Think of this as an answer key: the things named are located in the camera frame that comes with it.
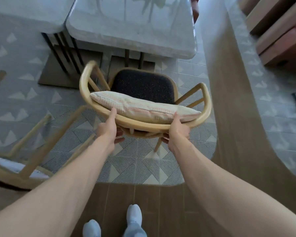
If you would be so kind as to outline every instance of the foot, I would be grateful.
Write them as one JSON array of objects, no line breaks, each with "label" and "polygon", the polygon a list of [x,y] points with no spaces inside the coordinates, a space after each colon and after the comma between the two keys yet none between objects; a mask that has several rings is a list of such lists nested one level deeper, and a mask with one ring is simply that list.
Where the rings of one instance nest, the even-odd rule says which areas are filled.
[{"label": "foot", "polygon": [[131,223],[137,223],[141,226],[141,222],[143,221],[143,217],[141,215],[141,210],[137,204],[131,204],[127,209],[127,225]]},{"label": "foot", "polygon": [[98,222],[90,220],[85,223],[82,230],[83,237],[101,237],[101,228]]}]

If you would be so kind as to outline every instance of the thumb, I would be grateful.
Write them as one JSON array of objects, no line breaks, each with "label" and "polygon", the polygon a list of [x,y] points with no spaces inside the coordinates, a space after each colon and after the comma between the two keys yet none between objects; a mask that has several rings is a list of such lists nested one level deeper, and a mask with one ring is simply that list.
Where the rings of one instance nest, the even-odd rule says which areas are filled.
[{"label": "thumb", "polygon": [[174,115],[173,115],[173,122],[174,123],[178,123],[178,122],[181,123],[180,116],[179,116],[179,114],[177,112],[175,112]]},{"label": "thumb", "polygon": [[110,115],[109,115],[108,121],[115,120],[116,114],[117,114],[117,111],[116,111],[116,109],[113,107],[113,108],[111,109],[111,112],[110,112]]}]

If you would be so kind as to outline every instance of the dark seat cushion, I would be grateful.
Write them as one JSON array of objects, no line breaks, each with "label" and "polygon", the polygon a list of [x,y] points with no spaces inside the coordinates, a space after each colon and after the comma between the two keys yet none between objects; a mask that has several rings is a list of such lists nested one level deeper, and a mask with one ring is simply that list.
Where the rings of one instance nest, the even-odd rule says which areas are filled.
[{"label": "dark seat cushion", "polygon": [[111,91],[157,103],[174,104],[171,81],[158,73],[121,70],[115,76]]}]

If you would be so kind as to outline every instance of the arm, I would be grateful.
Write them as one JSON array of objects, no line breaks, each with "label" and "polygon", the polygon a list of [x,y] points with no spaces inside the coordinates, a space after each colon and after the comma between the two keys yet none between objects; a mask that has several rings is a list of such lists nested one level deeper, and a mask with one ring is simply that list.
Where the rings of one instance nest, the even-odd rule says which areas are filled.
[{"label": "arm", "polygon": [[184,180],[199,205],[232,236],[296,236],[296,215],[275,199],[207,159],[175,116],[170,137]]},{"label": "arm", "polygon": [[115,139],[122,135],[112,109],[98,138],[51,179],[0,211],[0,236],[69,236],[74,229]]}]

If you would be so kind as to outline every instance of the striped pillow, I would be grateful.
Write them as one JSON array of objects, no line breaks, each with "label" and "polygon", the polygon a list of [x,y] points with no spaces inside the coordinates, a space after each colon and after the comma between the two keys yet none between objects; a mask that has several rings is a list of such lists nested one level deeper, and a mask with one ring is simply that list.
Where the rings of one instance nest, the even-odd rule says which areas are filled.
[{"label": "striped pillow", "polygon": [[171,124],[176,111],[181,116],[182,123],[201,115],[200,111],[189,107],[155,103],[113,91],[93,92],[91,98],[109,110],[115,107],[119,115],[146,123]]}]

